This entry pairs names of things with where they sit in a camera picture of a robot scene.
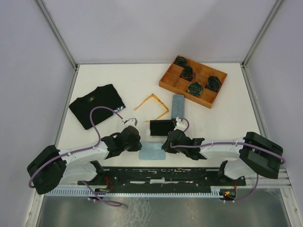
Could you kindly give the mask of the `light blue cloth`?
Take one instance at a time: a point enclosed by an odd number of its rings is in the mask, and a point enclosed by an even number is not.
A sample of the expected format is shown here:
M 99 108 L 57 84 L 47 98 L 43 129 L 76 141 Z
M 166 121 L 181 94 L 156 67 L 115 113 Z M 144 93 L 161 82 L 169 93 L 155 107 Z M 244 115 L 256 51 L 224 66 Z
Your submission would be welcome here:
M 139 150 L 140 160 L 165 160 L 166 152 L 161 148 L 162 143 L 143 142 Z

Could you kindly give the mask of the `black glasses case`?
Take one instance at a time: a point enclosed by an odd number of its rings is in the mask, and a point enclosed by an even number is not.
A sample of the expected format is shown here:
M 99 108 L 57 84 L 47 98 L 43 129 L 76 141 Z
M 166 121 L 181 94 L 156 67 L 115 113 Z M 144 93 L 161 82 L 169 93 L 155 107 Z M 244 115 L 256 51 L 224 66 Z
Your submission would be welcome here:
M 151 136 L 168 136 L 175 128 L 175 120 L 151 120 L 150 135 Z

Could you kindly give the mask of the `orange sunglasses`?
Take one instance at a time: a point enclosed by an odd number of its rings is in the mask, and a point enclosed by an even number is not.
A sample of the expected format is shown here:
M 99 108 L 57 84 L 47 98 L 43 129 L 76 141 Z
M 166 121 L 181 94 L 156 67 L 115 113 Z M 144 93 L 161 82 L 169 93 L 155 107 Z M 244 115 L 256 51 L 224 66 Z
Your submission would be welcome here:
M 147 113 L 145 122 L 161 120 L 169 114 L 169 108 L 167 105 L 153 93 L 147 96 L 137 107 L 135 107 L 134 111 L 138 111 L 142 106 L 145 106 L 145 112 Z

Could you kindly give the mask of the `grey-blue glasses case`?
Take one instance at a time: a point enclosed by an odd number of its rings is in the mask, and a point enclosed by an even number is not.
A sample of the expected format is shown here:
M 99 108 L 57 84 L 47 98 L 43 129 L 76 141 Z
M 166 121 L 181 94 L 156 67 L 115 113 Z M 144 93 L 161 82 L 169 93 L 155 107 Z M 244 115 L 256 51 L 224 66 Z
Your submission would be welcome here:
M 184 117 L 185 114 L 185 97 L 184 95 L 174 94 L 172 98 L 171 118 Z

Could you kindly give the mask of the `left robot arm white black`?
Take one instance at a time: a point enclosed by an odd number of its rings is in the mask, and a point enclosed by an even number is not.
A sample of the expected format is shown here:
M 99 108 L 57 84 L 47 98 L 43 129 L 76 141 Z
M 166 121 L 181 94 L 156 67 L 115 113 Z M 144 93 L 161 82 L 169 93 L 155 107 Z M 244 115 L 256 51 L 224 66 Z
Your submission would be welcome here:
M 38 194 L 46 194 L 59 185 L 82 180 L 101 184 L 105 173 L 93 163 L 117 157 L 124 151 L 139 151 L 140 139 L 139 131 L 127 126 L 87 148 L 59 150 L 55 145 L 47 146 L 27 167 L 28 186 Z

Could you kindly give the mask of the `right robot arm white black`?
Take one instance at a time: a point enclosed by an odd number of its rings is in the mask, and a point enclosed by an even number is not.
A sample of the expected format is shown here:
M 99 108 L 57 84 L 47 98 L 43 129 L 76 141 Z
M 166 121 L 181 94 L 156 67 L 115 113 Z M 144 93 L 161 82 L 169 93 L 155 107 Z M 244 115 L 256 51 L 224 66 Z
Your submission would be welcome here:
M 222 158 L 217 179 L 223 185 L 242 176 L 277 179 L 280 166 L 285 163 L 283 148 L 255 132 L 233 140 L 209 140 L 191 139 L 183 131 L 173 130 L 161 148 L 192 160 Z

